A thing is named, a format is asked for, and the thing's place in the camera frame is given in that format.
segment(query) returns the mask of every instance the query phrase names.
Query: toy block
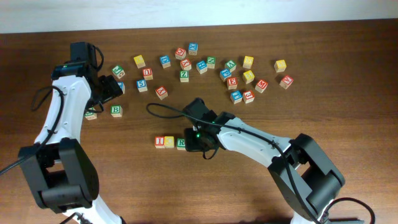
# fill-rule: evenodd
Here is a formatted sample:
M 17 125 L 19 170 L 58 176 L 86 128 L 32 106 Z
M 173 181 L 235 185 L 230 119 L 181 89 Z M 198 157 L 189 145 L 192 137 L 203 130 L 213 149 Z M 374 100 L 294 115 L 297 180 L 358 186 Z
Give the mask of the toy block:
M 215 68 L 216 66 L 216 57 L 207 57 L 207 67 L 208 68 Z
M 190 54 L 190 55 L 198 54 L 198 44 L 197 43 L 189 43 L 188 54 Z
M 155 147 L 157 149 L 164 149 L 164 137 L 163 136 L 157 136 L 155 137 Z
M 235 91 L 235 92 L 231 93 L 231 100 L 232 100 L 232 102 L 234 104 L 239 103 L 240 101 L 242 101 L 241 92 L 238 90 L 238 91 Z
M 123 68 L 120 65 L 117 65 L 112 69 L 113 75 L 116 75 L 116 77 L 121 78 L 125 75 Z
M 253 82 L 254 74 L 251 70 L 243 73 L 243 80 L 246 84 Z
M 262 93 L 264 90 L 266 90 L 267 86 L 268 83 L 266 81 L 260 80 L 259 82 L 257 82 L 256 87 L 254 89 Z
M 178 150 L 186 150 L 185 149 L 185 139 L 177 139 L 177 149 Z
M 226 79 L 226 86 L 229 90 L 234 90 L 238 87 L 238 79 L 237 78 L 227 78 Z
M 173 136 L 165 136 L 164 137 L 164 147 L 166 147 L 166 148 L 174 147 L 174 137 Z
M 126 87 L 124 86 L 124 83 L 123 82 L 118 82 L 118 85 L 119 85 L 120 89 L 122 89 L 123 94 L 124 94 L 124 92 L 126 91 Z
M 207 65 L 205 63 L 205 61 L 201 61 L 197 63 L 197 70 L 199 72 L 199 74 L 203 74 L 205 72 L 207 72 Z
M 142 76 L 144 76 L 145 80 L 153 80 L 154 79 L 154 74 L 152 73 L 151 68 L 142 69 Z
M 278 60 L 275 62 L 274 65 L 275 71 L 276 72 L 284 72 L 286 69 L 286 62 L 285 60 Z
M 180 71 L 180 82 L 189 82 L 189 71 Z
M 156 90 L 156 95 L 163 100 L 164 98 L 166 98 L 169 94 L 167 93 L 166 88 L 164 88 L 164 86 L 161 86 L 159 88 L 157 88 Z
M 86 118 L 87 120 L 97 119 L 97 114 L 96 114 L 96 113 L 93 113 L 93 112 L 88 112 L 88 111 L 87 111 L 87 113 L 85 113 L 85 118 Z
M 170 63 L 170 59 L 168 55 L 164 55 L 163 57 L 160 57 L 160 62 L 162 64 L 163 68 L 167 68 L 172 66 L 172 64 Z
M 232 60 L 229 60 L 227 63 L 225 63 L 225 68 L 230 72 L 233 72 L 236 69 L 236 63 Z
M 293 78 L 286 75 L 279 83 L 285 90 L 293 83 Z
M 147 82 L 145 82 L 145 80 L 138 80 L 137 88 L 139 92 L 147 91 L 148 90 Z
M 224 69 L 222 71 L 220 71 L 220 78 L 223 82 L 225 82 L 225 80 L 229 77 L 231 77 L 231 72 L 228 71 L 228 69 Z
M 251 65 L 253 64 L 253 61 L 254 61 L 254 57 L 244 56 L 243 67 L 250 69 Z
M 136 62 L 137 68 L 142 68 L 145 67 L 145 61 L 142 55 L 138 55 L 137 57 L 134 57 L 134 61 Z
M 177 50 L 175 51 L 175 58 L 183 60 L 185 56 L 187 56 L 187 51 L 182 48 L 177 48 Z
M 121 118 L 123 115 L 123 109 L 120 105 L 111 106 L 111 115 L 114 118 Z
M 180 62 L 181 68 L 184 71 L 189 71 L 192 69 L 192 64 L 188 59 L 184 59 Z
M 243 101 L 244 101 L 245 103 L 253 102 L 253 100 L 254 100 L 254 93 L 253 93 L 253 91 L 249 90 L 249 91 L 245 91 L 245 92 L 243 93 Z

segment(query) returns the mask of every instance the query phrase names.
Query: cube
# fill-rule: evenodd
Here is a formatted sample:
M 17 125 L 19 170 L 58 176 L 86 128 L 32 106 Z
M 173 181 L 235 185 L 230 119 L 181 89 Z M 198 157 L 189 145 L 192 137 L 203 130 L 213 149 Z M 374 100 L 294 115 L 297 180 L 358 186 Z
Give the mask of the cube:
M 254 88 L 258 92 L 262 93 L 264 90 L 266 90 L 268 86 L 268 83 L 264 80 L 260 80 L 257 82 L 256 87 Z
M 198 54 L 198 44 L 197 43 L 189 43 L 188 54 L 190 54 L 190 55 Z
M 216 66 L 216 57 L 207 57 L 206 61 L 208 68 L 215 68 Z
M 165 136 L 164 137 L 164 147 L 165 148 L 173 148 L 174 147 L 174 137 L 173 136 Z
M 233 72 L 236 69 L 236 63 L 232 60 L 229 60 L 225 63 L 225 68 L 228 69 L 230 72 Z
M 189 82 L 189 71 L 180 71 L 180 82 Z
M 145 61 L 142 55 L 138 55 L 137 57 L 134 57 L 134 61 L 136 62 L 137 68 L 142 68 L 145 67 Z
M 123 82 L 118 82 L 118 85 L 119 85 L 120 89 L 122 89 L 123 94 L 124 94 L 124 91 L 126 90 L 126 87 L 124 86 L 124 83 Z
M 157 136 L 155 137 L 155 147 L 157 149 L 164 149 L 164 137 L 163 136 Z
M 147 82 L 145 82 L 145 80 L 138 80 L 137 88 L 139 92 L 147 91 L 148 90 Z
M 229 90 L 234 90 L 238 87 L 238 79 L 237 78 L 227 78 L 226 79 L 226 86 Z
M 152 73 L 151 68 L 142 69 L 142 76 L 144 77 L 145 80 L 153 80 L 154 79 L 154 74 Z
M 178 150 L 186 150 L 185 149 L 185 139 L 177 139 L 177 149 Z
M 286 62 L 285 60 L 278 60 L 275 62 L 274 65 L 275 71 L 276 72 L 284 72 L 286 69 Z
M 224 69 L 222 71 L 220 71 L 220 78 L 223 82 L 225 82 L 225 80 L 229 77 L 231 77 L 231 72 L 228 71 L 228 69 Z
M 111 106 L 111 115 L 114 118 L 121 118 L 123 115 L 123 109 L 120 105 Z
M 180 62 L 181 68 L 184 71 L 189 71 L 192 68 L 192 64 L 188 59 L 184 59 Z
M 254 61 L 254 57 L 244 56 L 243 67 L 250 69 L 251 65 L 253 64 L 253 61 Z
M 187 51 L 182 48 L 177 48 L 175 51 L 175 58 L 179 60 L 183 60 L 187 56 Z
M 249 91 L 245 91 L 245 92 L 243 93 L 243 101 L 244 101 L 245 103 L 253 102 L 253 100 L 254 100 L 254 93 L 253 93 L 253 91 L 249 90 Z
M 87 120 L 96 119 L 96 118 L 97 118 L 97 114 L 96 114 L 96 113 L 93 113 L 93 112 L 88 112 L 88 111 L 87 111 L 87 113 L 85 113 L 85 118 L 86 118 Z
M 172 64 L 170 63 L 170 59 L 168 55 L 164 55 L 162 57 L 160 57 L 160 62 L 162 64 L 163 68 L 167 68 L 170 67 Z
M 232 100 L 232 102 L 234 104 L 239 103 L 240 101 L 242 101 L 241 92 L 238 90 L 238 91 L 235 91 L 235 92 L 231 93 L 231 100 Z
M 155 91 L 156 91 L 156 95 L 160 98 L 160 100 L 163 100 L 164 98 L 166 98 L 169 95 L 167 93 L 166 88 L 164 88 L 164 86 L 157 88 Z
M 116 75 L 116 77 L 121 78 L 125 75 L 123 68 L 120 65 L 117 65 L 112 69 L 113 75 Z
M 285 90 L 293 83 L 293 78 L 286 75 L 279 83 Z
M 243 73 L 243 80 L 246 84 L 253 82 L 254 74 L 251 70 Z
M 207 65 L 204 60 L 197 63 L 197 70 L 198 70 L 199 74 L 203 74 L 203 73 L 207 72 Z

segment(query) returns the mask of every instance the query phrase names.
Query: wooden tabletop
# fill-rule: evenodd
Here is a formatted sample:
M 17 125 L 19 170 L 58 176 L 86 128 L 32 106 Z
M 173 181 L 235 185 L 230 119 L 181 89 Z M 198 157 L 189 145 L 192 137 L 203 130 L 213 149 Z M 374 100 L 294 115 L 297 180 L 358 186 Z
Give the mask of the wooden tabletop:
M 154 137 L 181 137 L 187 119 L 159 119 L 146 104 L 183 108 L 204 99 L 216 113 L 228 111 L 248 125 L 277 136 L 313 137 L 343 173 L 339 197 L 354 197 L 375 210 L 377 223 L 396 223 L 398 215 L 398 20 L 308 22 L 250 26 L 173 29 L 95 30 L 0 35 L 0 167 L 17 158 L 19 148 L 33 144 L 45 121 L 50 100 L 36 112 L 30 102 L 36 90 L 51 85 L 54 66 L 69 59 L 72 42 L 87 41 L 105 55 L 100 75 L 121 65 L 126 94 L 105 104 L 95 120 L 84 120 L 81 145 L 99 175 L 100 195 L 127 223 L 238 223 L 285 220 L 293 214 L 267 169 L 236 152 L 220 151 L 206 161 L 200 153 L 156 149 Z M 198 42 L 189 83 L 180 83 L 174 52 Z M 154 79 L 139 93 L 142 69 L 133 61 L 143 55 Z M 172 66 L 163 69 L 159 57 Z M 231 90 L 220 80 L 227 60 L 238 66 L 233 77 L 245 85 L 242 62 L 254 57 L 256 80 L 264 93 L 254 102 L 233 105 Z M 202 75 L 196 63 L 216 57 L 216 68 Z M 274 62 L 284 59 L 294 82 L 279 86 Z M 169 96 L 160 101 L 155 88 Z M 120 104 L 122 118 L 111 105 Z M 0 223 L 59 223 L 65 217 L 40 209 L 21 169 L 0 177 Z M 359 217 L 365 209 L 350 202 L 331 211 L 333 218 Z

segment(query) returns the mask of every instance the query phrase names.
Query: brown table surface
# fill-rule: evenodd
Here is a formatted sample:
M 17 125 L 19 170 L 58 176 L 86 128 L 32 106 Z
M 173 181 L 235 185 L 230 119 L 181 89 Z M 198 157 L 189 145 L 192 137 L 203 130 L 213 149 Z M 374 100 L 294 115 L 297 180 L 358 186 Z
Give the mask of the brown table surface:
M 283 220 L 292 209 L 282 198 L 267 169 L 237 152 L 220 151 L 210 161 L 200 153 L 156 149 L 154 137 L 180 137 L 191 126 L 186 119 L 166 120 L 146 113 L 146 104 L 165 103 L 183 108 L 201 97 L 215 112 L 229 111 L 248 125 L 277 136 L 312 136 L 337 168 L 346 185 L 339 197 L 364 200 L 375 210 L 378 223 L 396 223 L 398 209 L 398 20 L 308 22 L 250 26 L 172 29 L 96 30 L 0 35 L 0 167 L 17 157 L 38 135 L 50 100 L 31 113 L 30 102 L 39 88 L 51 84 L 57 64 L 69 59 L 71 42 L 87 41 L 105 55 L 100 75 L 121 65 L 126 94 L 105 105 L 98 119 L 84 120 L 81 145 L 98 171 L 100 195 L 128 223 L 237 223 Z M 198 42 L 189 83 L 180 83 L 177 47 Z M 142 78 L 133 56 L 142 54 L 154 80 L 139 93 Z M 163 69 L 159 57 L 169 55 Z M 256 80 L 269 82 L 255 91 L 250 104 L 233 105 L 219 78 L 225 61 L 238 63 L 233 76 L 239 90 L 245 85 L 243 57 L 254 57 Z M 217 58 L 216 68 L 199 75 L 196 63 Z M 285 90 L 273 64 L 285 59 L 294 82 Z M 164 85 L 169 96 L 160 101 L 155 88 Z M 111 105 L 123 107 L 113 118 Z M 0 177 L 0 223 L 59 223 L 65 217 L 36 204 L 16 168 Z M 363 208 L 342 203 L 333 218 L 359 217 Z

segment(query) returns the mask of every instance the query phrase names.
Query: white wall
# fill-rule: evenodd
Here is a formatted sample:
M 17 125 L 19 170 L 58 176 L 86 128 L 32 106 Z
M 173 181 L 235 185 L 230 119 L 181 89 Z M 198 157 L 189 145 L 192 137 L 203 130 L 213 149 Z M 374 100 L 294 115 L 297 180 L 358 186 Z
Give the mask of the white wall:
M 398 17 L 398 0 L 0 0 L 0 33 Z

